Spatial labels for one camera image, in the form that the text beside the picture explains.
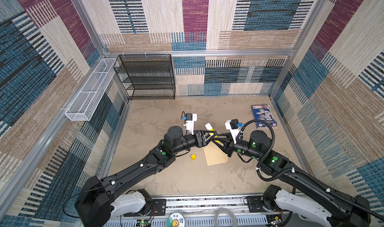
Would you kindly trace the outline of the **manila paper envelope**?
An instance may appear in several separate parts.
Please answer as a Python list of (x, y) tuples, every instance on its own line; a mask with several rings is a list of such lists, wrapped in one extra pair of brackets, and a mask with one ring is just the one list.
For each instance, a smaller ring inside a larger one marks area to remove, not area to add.
[(219, 164), (225, 164), (228, 162), (228, 156), (222, 152), (222, 150), (210, 142), (207, 146), (203, 147), (207, 166), (214, 166)]

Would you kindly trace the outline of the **yellow glue stick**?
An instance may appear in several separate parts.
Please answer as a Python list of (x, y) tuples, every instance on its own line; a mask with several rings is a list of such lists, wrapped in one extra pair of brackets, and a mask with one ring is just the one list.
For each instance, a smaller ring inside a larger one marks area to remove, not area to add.
[(210, 124), (210, 123), (207, 123), (206, 125), (205, 125), (205, 127), (206, 127), (206, 129), (208, 130), (208, 131), (214, 131), (214, 129), (213, 129), (213, 127), (212, 127), (212, 125)]

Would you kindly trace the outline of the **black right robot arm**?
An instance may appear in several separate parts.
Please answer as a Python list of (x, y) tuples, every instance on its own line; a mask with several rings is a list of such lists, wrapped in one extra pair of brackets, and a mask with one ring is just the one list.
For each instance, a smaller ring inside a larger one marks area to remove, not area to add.
[(363, 196), (352, 197), (326, 185), (274, 151), (273, 129), (270, 129), (269, 136), (260, 130), (253, 131), (250, 139), (244, 140), (244, 130), (252, 123), (229, 120), (225, 123), (228, 130), (225, 134), (217, 134), (210, 124), (206, 124), (206, 129), (211, 131), (214, 144), (229, 157), (237, 153), (239, 158), (246, 156), (250, 161), (257, 160), (257, 175), (264, 182), (280, 180), (306, 195), (305, 198), (296, 197), (270, 185), (263, 195), (266, 210), (287, 210), (324, 227), (368, 227), (372, 217), (384, 219), (371, 210), (370, 202)]

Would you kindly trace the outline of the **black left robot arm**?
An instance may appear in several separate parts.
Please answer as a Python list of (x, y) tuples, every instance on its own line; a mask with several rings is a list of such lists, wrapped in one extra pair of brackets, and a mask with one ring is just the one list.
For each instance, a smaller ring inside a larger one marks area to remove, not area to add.
[(229, 133), (202, 130), (185, 135), (181, 127), (170, 127), (163, 140), (137, 163), (101, 180), (93, 176), (85, 182), (74, 203), (79, 219), (85, 227), (102, 227), (116, 210), (112, 204), (120, 195), (169, 167), (176, 160), (177, 153), (194, 147), (202, 148), (211, 142), (227, 146), (231, 141)]

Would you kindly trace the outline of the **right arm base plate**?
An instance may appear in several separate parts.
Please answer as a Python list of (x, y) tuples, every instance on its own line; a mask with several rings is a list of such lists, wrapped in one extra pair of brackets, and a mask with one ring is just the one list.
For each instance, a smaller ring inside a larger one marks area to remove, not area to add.
[(271, 200), (264, 199), (263, 196), (247, 196), (243, 199), (243, 203), (248, 207), (250, 213), (290, 213), (290, 211), (282, 210), (276, 204), (273, 204)]

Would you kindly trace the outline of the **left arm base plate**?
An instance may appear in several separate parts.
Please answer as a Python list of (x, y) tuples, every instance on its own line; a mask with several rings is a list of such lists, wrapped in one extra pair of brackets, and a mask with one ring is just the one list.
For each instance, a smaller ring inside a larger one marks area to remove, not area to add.
[(167, 200), (166, 199), (153, 199), (138, 213), (126, 213), (124, 217), (150, 217), (150, 216), (164, 216), (166, 214)]

